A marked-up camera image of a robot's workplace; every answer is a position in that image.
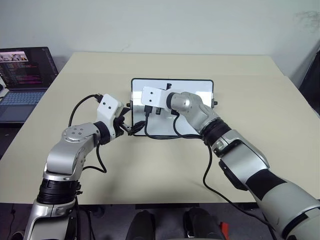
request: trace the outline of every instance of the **tabletop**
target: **tabletop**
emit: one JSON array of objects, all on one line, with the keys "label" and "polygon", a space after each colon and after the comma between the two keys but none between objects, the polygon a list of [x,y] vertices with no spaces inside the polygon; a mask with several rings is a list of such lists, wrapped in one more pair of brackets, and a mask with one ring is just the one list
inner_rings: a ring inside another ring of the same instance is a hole
[{"label": "tabletop", "polygon": [[[75,104],[95,93],[127,103],[132,78],[213,80],[218,101],[214,110],[221,118],[265,154],[276,175],[320,197],[320,121],[271,58],[78,52],[0,160],[0,202],[32,203],[48,153],[60,140]],[[93,99],[83,103],[73,124],[94,122],[97,107]],[[131,123],[130,114],[125,121]],[[209,153],[199,139],[124,134],[101,146],[100,155],[108,172],[83,171],[81,204],[224,202],[202,184]],[[233,187],[218,161],[214,156],[207,183],[234,202],[253,202],[249,192]],[[95,151],[86,164],[98,166]]]}]

